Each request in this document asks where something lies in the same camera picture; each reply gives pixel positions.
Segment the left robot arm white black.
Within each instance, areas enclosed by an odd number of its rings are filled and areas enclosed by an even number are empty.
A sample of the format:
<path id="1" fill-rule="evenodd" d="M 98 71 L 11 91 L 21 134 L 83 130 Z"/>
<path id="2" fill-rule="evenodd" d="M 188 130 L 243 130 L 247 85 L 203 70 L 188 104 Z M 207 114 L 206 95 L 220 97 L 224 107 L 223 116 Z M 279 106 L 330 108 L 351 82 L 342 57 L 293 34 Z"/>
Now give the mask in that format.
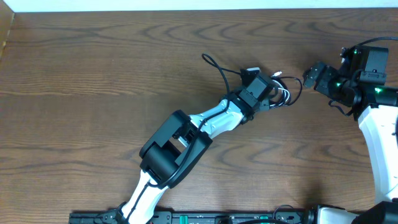
<path id="1" fill-rule="evenodd" d="M 144 144 L 139 183 L 130 201 L 118 208 L 116 223 L 147 223 L 164 192 L 189 174 L 215 137 L 270 109 L 270 93 L 278 89 L 275 76 L 258 68 L 239 74 L 242 85 L 228 91 L 217 106 L 191 115 L 175 111 Z"/>

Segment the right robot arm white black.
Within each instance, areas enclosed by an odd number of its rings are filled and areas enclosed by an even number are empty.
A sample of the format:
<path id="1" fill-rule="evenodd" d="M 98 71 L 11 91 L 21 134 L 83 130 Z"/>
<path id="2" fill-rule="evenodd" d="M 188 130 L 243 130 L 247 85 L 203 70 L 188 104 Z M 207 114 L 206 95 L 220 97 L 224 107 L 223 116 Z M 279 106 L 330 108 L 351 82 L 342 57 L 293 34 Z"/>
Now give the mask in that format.
<path id="1" fill-rule="evenodd" d="M 365 138 L 374 178 L 375 205 L 354 213 L 316 205 L 304 223 L 397 223 L 397 89 L 388 87 L 383 47 L 355 45 L 343 49 L 335 69 L 317 62 L 303 74 L 304 85 L 327 96 L 329 106 L 349 107 Z"/>

